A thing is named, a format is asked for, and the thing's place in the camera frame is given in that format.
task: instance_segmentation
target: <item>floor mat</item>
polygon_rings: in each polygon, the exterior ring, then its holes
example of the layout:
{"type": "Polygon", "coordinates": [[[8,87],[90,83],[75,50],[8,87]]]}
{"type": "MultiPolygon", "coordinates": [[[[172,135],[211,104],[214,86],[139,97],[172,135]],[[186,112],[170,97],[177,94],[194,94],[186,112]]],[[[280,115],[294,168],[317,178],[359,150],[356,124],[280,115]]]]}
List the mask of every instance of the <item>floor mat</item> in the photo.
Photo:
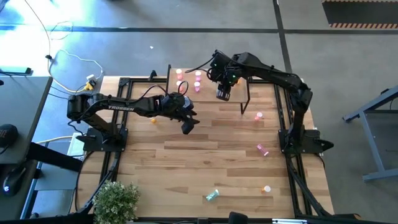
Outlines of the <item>floor mat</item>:
{"type": "Polygon", "coordinates": [[[396,29],[398,1],[343,1],[322,2],[326,18],[332,28],[396,29]]]}

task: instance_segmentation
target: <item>green plant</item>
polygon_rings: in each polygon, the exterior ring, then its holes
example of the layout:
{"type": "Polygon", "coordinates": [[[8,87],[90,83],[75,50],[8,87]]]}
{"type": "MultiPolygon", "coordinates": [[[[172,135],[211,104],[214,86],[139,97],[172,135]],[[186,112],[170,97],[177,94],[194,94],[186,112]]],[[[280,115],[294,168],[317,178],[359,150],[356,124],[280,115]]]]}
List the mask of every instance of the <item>green plant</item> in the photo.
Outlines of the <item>green plant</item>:
{"type": "Polygon", "coordinates": [[[107,181],[94,197],[95,223],[125,224],[136,217],[136,203],[140,193],[138,187],[120,182],[107,181]]]}

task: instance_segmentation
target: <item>wooden tabletop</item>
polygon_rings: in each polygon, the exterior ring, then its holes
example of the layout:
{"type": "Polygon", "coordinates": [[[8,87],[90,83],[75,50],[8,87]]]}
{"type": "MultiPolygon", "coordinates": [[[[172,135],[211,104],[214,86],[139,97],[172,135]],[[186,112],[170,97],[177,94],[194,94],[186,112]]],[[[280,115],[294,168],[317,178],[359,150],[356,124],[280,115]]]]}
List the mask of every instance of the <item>wooden tabletop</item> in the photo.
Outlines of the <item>wooden tabletop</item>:
{"type": "MultiPolygon", "coordinates": [[[[194,83],[196,82],[195,72],[185,73],[187,68],[180,68],[182,70],[183,79],[182,81],[187,81],[189,83],[188,91],[185,94],[194,102],[214,102],[214,103],[222,103],[219,99],[216,98],[216,91],[218,84],[212,82],[207,78],[206,72],[201,72],[201,81],[200,81],[200,90],[199,92],[195,91],[194,83]]],[[[169,75],[169,92],[177,91],[177,73],[175,68],[170,69],[169,75]]],[[[239,84],[235,84],[235,86],[231,89],[231,98],[229,99],[229,103],[245,103],[248,100],[248,89],[246,86],[246,80],[241,78],[239,84]]]]}
{"type": "MultiPolygon", "coordinates": [[[[116,95],[119,78],[104,77],[101,93],[116,95]]],[[[132,98],[141,96],[151,85],[134,84],[132,98]]],[[[139,217],[226,218],[230,211],[249,218],[294,216],[285,158],[277,137],[280,127],[274,88],[255,84],[250,85],[250,91],[251,101],[244,115],[234,103],[194,101],[200,123],[188,135],[182,134],[181,123],[167,118],[158,117],[152,124],[148,118],[129,114],[129,138],[118,181],[139,186],[139,217]],[[264,117],[255,121],[258,111],[264,117]],[[257,150],[258,144],[269,150],[266,157],[257,150]],[[265,185],[271,192],[261,192],[265,185]],[[215,189],[220,196],[206,201],[206,195],[215,189]]],[[[148,96],[154,94],[162,91],[154,88],[148,96]]],[[[112,111],[98,114],[111,120],[112,111]]],[[[304,123],[307,129],[313,128],[310,111],[304,123]]],[[[95,152],[85,163],[78,189],[80,205],[98,184],[103,157],[103,152],[95,152]]],[[[321,160],[309,154],[302,157],[308,188],[333,213],[321,160]]],[[[302,196],[299,201],[304,211],[302,196]]]]}

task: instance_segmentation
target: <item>green object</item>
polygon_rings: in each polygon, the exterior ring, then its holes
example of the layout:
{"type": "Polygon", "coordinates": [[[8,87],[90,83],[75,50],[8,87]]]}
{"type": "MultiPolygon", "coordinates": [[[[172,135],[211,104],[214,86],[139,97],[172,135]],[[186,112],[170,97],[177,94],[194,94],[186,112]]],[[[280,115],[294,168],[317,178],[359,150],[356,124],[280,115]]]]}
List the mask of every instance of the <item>green object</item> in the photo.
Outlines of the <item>green object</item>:
{"type": "Polygon", "coordinates": [[[95,223],[125,224],[136,219],[136,203],[139,197],[137,186],[107,181],[94,197],[95,223]]]}

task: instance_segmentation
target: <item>concrete floor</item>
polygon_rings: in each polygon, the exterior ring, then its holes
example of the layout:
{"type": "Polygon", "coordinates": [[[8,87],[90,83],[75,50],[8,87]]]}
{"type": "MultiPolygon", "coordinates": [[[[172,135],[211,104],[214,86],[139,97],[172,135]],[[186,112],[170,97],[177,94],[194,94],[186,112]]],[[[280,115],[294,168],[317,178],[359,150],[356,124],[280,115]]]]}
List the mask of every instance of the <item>concrete floor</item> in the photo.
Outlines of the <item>concrete floor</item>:
{"type": "MultiPolygon", "coordinates": [[[[277,28],[272,0],[29,2],[46,25],[70,20],[76,26],[90,27],[277,28]]],[[[300,3],[279,0],[279,6],[285,29],[329,29],[319,0],[300,3]]],[[[0,62],[29,66],[35,70],[34,75],[47,75],[44,58],[48,52],[47,39],[24,1],[9,1],[0,12],[1,24],[28,26],[0,31],[0,62]]],[[[314,92],[311,104],[314,122],[323,138],[335,143],[325,153],[335,213],[358,213],[365,220],[381,222],[398,220],[398,178],[363,183],[363,174],[376,171],[370,147],[359,121],[345,124],[341,119],[384,89],[397,85],[396,38],[396,35],[286,35],[293,71],[314,92]]],[[[105,75],[148,75],[153,69],[164,75],[168,63],[174,67],[193,67],[208,60],[214,49],[228,55],[248,51],[264,63],[284,69],[278,34],[74,32],[63,40],[52,41],[53,55],[60,48],[97,60],[105,75]]],[[[52,67],[53,75],[70,88],[79,87],[86,76],[99,72],[95,64],[81,62],[63,52],[52,67]]],[[[66,125],[65,113],[65,100],[49,96],[34,140],[70,135],[73,130],[66,125]]],[[[389,153],[391,157],[398,156],[396,152],[389,153]]],[[[396,161],[390,160],[388,166],[398,167],[396,161]]],[[[45,216],[67,213],[65,204],[70,200],[66,195],[70,194],[41,193],[34,211],[45,216]]]]}

